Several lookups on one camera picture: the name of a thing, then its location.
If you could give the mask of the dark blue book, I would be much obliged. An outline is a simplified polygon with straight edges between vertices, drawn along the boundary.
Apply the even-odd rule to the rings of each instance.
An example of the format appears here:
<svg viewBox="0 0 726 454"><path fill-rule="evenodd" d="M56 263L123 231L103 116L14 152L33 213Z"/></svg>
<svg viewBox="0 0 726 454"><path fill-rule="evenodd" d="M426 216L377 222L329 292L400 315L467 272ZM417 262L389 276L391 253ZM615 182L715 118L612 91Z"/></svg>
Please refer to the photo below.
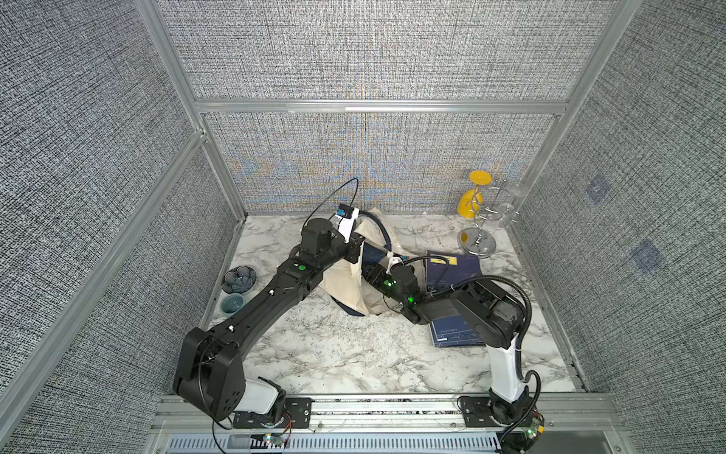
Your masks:
<svg viewBox="0 0 726 454"><path fill-rule="evenodd" d="M379 248L377 245L364 242L362 247L361 270L363 274L370 274L376 267L383 272L388 271L389 250Z"/></svg>

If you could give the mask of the cream canvas tote bag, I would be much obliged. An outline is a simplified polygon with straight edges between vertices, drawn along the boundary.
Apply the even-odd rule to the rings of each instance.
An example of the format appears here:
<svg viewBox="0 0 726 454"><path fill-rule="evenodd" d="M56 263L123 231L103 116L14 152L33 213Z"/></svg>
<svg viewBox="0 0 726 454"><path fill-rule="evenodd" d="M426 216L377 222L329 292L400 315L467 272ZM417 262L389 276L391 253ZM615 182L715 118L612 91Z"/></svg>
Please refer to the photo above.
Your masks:
<svg viewBox="0 0 726 454"><path fill-rule="evenodd" d="M384 298L365 279L369 268L377 264L388 266L386 240L380 227L372 219L360 216L355 232L366 238L357 264L345 259L324 272L320 287L338 303L344 311L354 316L380 315L399 308L393 300Z"/></svg>

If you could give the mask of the purple blue book yellow label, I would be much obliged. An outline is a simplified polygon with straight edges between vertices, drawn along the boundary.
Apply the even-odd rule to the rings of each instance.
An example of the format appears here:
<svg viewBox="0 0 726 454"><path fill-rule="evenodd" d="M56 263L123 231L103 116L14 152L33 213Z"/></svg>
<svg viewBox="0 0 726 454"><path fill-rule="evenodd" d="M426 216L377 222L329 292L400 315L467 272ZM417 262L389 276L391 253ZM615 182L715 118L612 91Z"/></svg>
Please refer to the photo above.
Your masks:
<svg viewBox="0 0 726 454"><path fill-rule="evenodd" d="M455 255L429 251L425 271L427 289L442 291L457 283L481 274L479 258L474 255Z"/></svg>

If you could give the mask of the blue book with barcode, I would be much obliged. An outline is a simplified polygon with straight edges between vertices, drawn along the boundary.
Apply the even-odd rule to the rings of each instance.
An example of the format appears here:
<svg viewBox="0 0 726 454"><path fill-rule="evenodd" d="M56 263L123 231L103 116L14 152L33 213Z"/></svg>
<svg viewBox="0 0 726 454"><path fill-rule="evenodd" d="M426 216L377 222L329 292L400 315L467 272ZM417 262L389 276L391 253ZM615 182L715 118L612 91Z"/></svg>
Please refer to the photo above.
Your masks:
<svg viewBox="0 0 726 454"><path fill-rule="evenodd" d="M432 342L438 348L484 345L461 315L438 319L431 322L429 328Z"/></svg>

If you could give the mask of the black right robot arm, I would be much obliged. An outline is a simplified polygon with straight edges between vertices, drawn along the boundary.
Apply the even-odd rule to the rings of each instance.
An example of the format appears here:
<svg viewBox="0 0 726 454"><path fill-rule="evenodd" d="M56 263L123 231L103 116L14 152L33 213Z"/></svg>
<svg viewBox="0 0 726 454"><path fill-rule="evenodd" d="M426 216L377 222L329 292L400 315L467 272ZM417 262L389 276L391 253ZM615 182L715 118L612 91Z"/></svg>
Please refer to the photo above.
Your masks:
<svg viewBox="0 0 726 454"><path fill-rule="evenodd" d="M368 265L365 281L397 302L399 313L414 325L459 315L484 342L491 363L490 414L495 423L511 427L534 411L537 398L529 395L532 376L522 370L522 343L529 331L532 304L514 281L494 275L474 276L442 291L426 291L413 267L391 269Z"/></svg>

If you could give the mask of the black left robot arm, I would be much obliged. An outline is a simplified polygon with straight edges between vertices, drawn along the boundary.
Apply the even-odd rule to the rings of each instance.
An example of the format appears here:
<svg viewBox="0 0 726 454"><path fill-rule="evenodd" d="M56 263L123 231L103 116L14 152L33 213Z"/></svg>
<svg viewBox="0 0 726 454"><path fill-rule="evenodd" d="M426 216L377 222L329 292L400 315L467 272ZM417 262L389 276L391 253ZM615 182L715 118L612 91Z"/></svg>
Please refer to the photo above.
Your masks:
<svg viewBox="0 0 726 454"><path fill-rule="evenodd" d="M300 244L262 291L228 319L186 334L173 380L174 393L217 422L241 410L247 388L243 363L251 348L312 293L325 271L342 260L357 263L364 240L357 233L346 238L327 219L312 219L304 225Z"/></svg>

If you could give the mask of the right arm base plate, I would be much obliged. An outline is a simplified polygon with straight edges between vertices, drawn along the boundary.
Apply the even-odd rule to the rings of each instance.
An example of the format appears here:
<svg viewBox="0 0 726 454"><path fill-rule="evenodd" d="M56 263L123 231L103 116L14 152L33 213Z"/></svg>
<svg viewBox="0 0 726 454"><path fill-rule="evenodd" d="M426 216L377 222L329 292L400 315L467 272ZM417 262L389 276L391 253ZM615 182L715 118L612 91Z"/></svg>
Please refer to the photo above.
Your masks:
<svg viewBox="0 0 726 454"><path fill-rule="evenodd" d="M457 406L467 428L504 428L512 423L510 402L496 396L462 395Z"/></svg>

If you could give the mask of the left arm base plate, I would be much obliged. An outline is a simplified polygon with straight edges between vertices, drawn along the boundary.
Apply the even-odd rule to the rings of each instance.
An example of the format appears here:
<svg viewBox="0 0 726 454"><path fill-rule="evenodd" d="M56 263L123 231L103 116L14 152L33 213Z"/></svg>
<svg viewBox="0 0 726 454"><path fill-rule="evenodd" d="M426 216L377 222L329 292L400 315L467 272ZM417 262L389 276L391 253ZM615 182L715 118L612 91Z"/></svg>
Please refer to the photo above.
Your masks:
<svg viewBox="0 0 726 454"><path fill-rule="evenodd" d="M286 397L276 402L266 414L234 412L234 429L308 429L314 400L309 397Z"/></svg>

